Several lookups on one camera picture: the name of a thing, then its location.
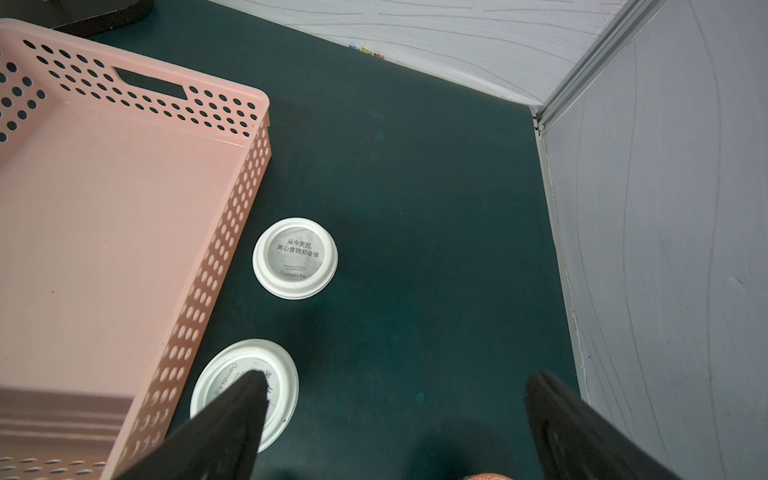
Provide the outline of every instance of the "basket handle hole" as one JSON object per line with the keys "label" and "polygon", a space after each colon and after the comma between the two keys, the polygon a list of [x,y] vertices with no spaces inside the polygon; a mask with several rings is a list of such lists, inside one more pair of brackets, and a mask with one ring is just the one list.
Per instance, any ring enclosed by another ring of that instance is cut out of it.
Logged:
{"label": "basket handle hole", "polygon": [[152,90],[159,94],[170,95],[171,97],[187,100],[187,94],[184,92],[184,87],[179,84],[155,77],[148,77],[147,75],[142,75],[135,71],[124,70],[123,68],[114,67],[114,71],[122,81],[134,87],[143,88],[144,90]]}

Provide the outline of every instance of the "white fabric backdrop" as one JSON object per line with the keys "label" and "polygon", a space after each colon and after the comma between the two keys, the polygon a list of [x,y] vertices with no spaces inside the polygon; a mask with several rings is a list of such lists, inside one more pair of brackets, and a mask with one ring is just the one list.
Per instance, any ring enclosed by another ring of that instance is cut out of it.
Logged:
{"label": "white fabric backdrop", "polygon": [[669,0],[544,133],[582,394],[690,480],[768,478],[766,23]]}
{"label": "white fabric backdrop", "polygon": [[626,0],[211,0],[541,105]]}

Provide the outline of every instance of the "green mat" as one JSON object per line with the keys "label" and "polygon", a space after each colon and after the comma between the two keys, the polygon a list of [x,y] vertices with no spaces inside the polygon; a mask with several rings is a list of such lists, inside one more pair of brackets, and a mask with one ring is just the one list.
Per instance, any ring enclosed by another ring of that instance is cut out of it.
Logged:
{"label": "green mat", "polygon": [[[273,157],[172,422],[219,351],[270,339],[299,403],[255,478],[541,478],[527,375],[577,388],[530,111],[204,0],[96,41],[264,90]],[[258,236],[319,222],[320,294],[257,282]]]}

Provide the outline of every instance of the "lid label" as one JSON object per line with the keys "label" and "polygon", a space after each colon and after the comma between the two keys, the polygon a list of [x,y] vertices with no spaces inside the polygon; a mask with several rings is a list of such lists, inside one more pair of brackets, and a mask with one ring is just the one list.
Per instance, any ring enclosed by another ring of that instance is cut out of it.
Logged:
{"label": "lid label", "polygon": [[323,265],[324,258],[323,242],[315,232],[304,227],[281,230],[266,251],[272,271],[289,282],[310,278]]}

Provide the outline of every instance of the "round white lid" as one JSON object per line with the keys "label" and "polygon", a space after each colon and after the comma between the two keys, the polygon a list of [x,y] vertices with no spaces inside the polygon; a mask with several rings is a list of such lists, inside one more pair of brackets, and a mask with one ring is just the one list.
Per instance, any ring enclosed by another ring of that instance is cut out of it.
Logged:
{"label": "round white lid", "polygon": [[333,278],[339,253],[317,222],[286,218],[261,234],[253,249],[253,272],[264,288],[287,300],[308,298]]}
{"label": "round white lid", "polygon": [[248,339],[222,350],[203,369],[192,391],[194,417],[245,372],[264,372],[267,384],[264,430],[259,452],[270,446],[288,425],[299,399],[299,374],[288,352],[275,342]]}

